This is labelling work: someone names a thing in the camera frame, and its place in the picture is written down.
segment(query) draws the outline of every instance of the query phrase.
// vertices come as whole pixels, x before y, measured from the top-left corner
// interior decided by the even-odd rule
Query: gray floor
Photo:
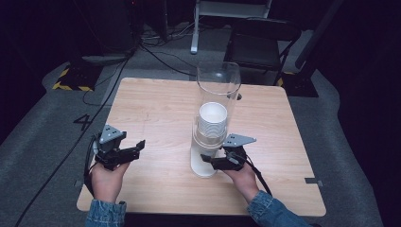
[[[229,33],[227,28],[204,30],[200,34],[197,55],[189,52],[190,36],[148,49],[173,68],[195,74],[195,68],[190,64],[196,65],[205,60],[222,61]],[[298,71],[294,61],[311,34],[311,31],[304,32],[294,46],[285,71]],[[44,78],[46,95],[0,147],[0,189],[4,193],[0,226],[15,225],[36,192],[68,153],[70,155],[33,202],[20,226],[82,226],[84,223],[86,213],[77,209],[76,202],[85,155],[91,135],[105,124],[113,95],[105,108],[99,111],[99,107],[112,91],[121,65],[104,67],[94,92],[53,90],[53,84],[67,63]],[[269,85],[272,82],[272,75],[262,77],[260,71],[244,69],[241,73],[247,83]],[[167,68],[142,49],[138,49],[129,60],[121,73],[123,77],[193,79]],[[319,93],[318,98],[288,98],[327,209],[324,217],[305,219],[321,226],[382,226],[373,190],[357,164],[337,119],[340,105],[338,93],[319,72],[313,75],[312,81]],[[96,118],[80,138],[81,125],[73,122],[86,114],[91,119]],[[185,226],[200,226],[197,224],[188,223]],[[149,225],[137,223],[137,226]]]

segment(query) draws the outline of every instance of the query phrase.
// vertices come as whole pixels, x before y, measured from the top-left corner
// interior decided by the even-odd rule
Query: dark background
[[[329,5],[325,0],[273,1],[271,18],[296,21],[315,29]],[[63,62],[80,56],[103,55],[107,50],[94,37],[88,23],[100,30],[126,24],[121,36],[109,39],[121,49],[130,48],[141,19],[132,14],[112,17],[101,25],[88,5],[93,1],[3,1],[0,8],[1,122],[0,143],[44,95],[42,78]],[[191,21],[195,1],[167,0],[170,25]],[[134,15],[143,13],[136,8]],[[340,94],[339,120],[348,143],[368,177],[385,226],[400,222],[401,101],[400,6],[396,1],[344,1],[306,59],[319,69]],[[132,34],[127,33],[130,27]]]

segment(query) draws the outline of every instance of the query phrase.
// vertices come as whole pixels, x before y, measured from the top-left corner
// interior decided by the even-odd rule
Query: denim jacket
[[[86,227],[124,226],[127,204],[92,200],[86,218]],[[251,217],[260,226],[309,226],[302,218],[289,211],[283,203],[264,191],[259,191],[247,208]]]

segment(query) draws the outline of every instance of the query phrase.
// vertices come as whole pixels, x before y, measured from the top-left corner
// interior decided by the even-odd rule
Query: wire
[[[104,83],[105,81],[109,80],[110,78],[112,78],[115,73],[117,72],[118,67],[122,64],[122,62],[120,62],[114,69],[114,72],[112,73],[111,76],[107,77],[106,79],[103,79],[101,82],[99,82],[97,85],[95,85],[95,87],[99,86],[100,84]],[[85,97],[86,95],[89,93],[89,91],[86,91],[85,94],[82,97],[82,102],[85,103],[88,106],[101,106],[101,104],[93,104],[93,103],[89,103],[85,101]]]
[[[249,161],[248,161],[247,159],[244,159],[243,157],[241,157],[240,155],[237,155],[234,152],[232,153],[232,155],[237,157],[237,158],[239,158],[239,159],[242,159],[243,161],[245,161],[251,167],[251,169],[253,170],[254,174],[256,174],[257,179],[259,179],[259,182],[262,183],[262,185],[265,188],[266,192],[269,193],[269,195],[272,196],[271,191],[270,191],[270,189],[268,187],[268,184],[266,183],[265,179],[263,179],[263,177],[262,177],[262,173],[259,171],[259,169],[257,169],[254,166],[250,156],[247,155],[247,158],[249,159]]]
[[[104,48],[114,52],[114,53],[125,53],[127,54],[127,52],[132,51],[135,47],[130,48],[126,51],[119,49],[118,47],[115,46],[107,46],[106,44],[104,44],[98,37],[97,34],[94,32],[94,30],[92,29],[92,26],[90,25],[88,19],[86,19],[85,15],[83,14],[82,10],[80,9],[80,7],[78,6],[76,0],[73,0],[74,5],[76,6],[77,10],[79,11],[80,16],[82,17],[82,19],[85,21],[86,26],[89,28],[89,30],[91,31],[91,33],[94,35],[94,37],[97,39],[98,43],[100,45],[102,45]]]
[[[163,65],[167,66],[168,68],[170,68],[170,69],[172,69],[172,70],[174,70],[174,71],[176,71],[176,72],[179,72],[179,73],[181,73],[181,74],[188,75],[188,76],[190,76],[190,77],[195,77],[195,76],[196,76],[196,75],[194,75],[194,74],[185,73],[185,72],[183,72],[183,71],[180,71],[180,70],[178,70],[178,69],[175,69],[175,68],[171,67],[170,65],[168,65],[167,63],[165,63],[164,61],[162,61],[161,59],[159,59],[155,54],[153,54],[150,50],[148,50],[148,49],[147,49],[146,47],[144,47],[142,44],[140,44],[140,45],[141,45],[141,47],[144,48],[150,55],[152,55],[155,59],[157,59],[159,62],[161,62]]]
[[[184,61],[184,60],[180,59],[180,57],[178,57],[178,56],[176,56],[176,55],[168,54],[168,53],[165,53],[165,52],[162,52],[162,51],[153,51],[152,53],[153,53],[153,54],[164,54],[164,55],[172,56],[172,57],[178,59],[179,61],[182,61],[182,62],[186,63],[187,65],[189,65],[189,66],[191,66],[191,67],[197,68],[196,65],[193,65],[193,64],[191,64],[191,63],[189,63],[189,62],[187,62],[187,61]]]
[[[64,164],[65,160],[67,160],[67,158],[71,155],[71,153],[73,152],[73,150],[75,149],[75,147],[77,146],[77,144],[79,143],[79,141],[82,139],[83,135],[88,131],[89,127],[92,125],[92,122],[94,122],[94,120],[96,119],[96,117],[100,114],[100,111],[103,109],[103,107],[105,106],[105,104],[107,103],[107,101],[109,100],[110,96],[113,93],[113,90],[118,82],[118,79],[121,76],[121,73],[125,67],[125,65],[127,64],[128,60],[130,58],[127,58],[126,61],[124,62],[122,68],[120,69],[120,72],[118,74],[117,80],[115,81],[115,84],[112,88],[112,90],[110,91],[109,95],[107,96],[106,100],[103,102],[103,104],[101,105],[101,107],[97,110],[97,112],[95,113],[94,117],[92,118],[92,120],[90,121],[88,127],[86,127],[83,132],[80,134],[79,138],[77,139],[77,141],[74,143],[74,145],[68,150],[67,154],[64,156],[64,158],[61,160],[61,162],[57,165],[57,167],[53,170],[53,172],[50,174],[50,176],[47,178],[47,180],[45,181],[45,183],[42,185],[42,187],[39,189],[39,191],[35,194],[35,196],[32,198],[32,200],[29,202],[29,204],[26,206],[25,210],[23,211],[23,213],[21,214],[21,216],[18,218],[15,227],[19,226],[21,221],[23,220],[26,212],[29,210],[30,206],[33,204],[33,202],[39,197],[39,195],[42,193],[42,191],[44,190],[44,188],[47,186],[47,184],[51,181],[51,179],[54,177],[54,175],[57,173],[57,171],[60,169],[60,167],[62,166],[62,164]]]

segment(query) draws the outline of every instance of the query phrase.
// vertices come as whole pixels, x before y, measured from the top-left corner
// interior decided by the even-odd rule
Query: wooden table
[[[196,176],[190,167],[195,81],[122,79],[107,123],[126,131],[121,148],[146,139],[139,160],[124,176],[118,201],[128,212],[152,214],[248,215],[231,179],[219,171]],[[229,133],[255,137],[245,145],[273,196],[300,216],[320,217],[325,207],[303,141],[280,87],[241,85]],[[78,209],[89,210],[84,186]]]

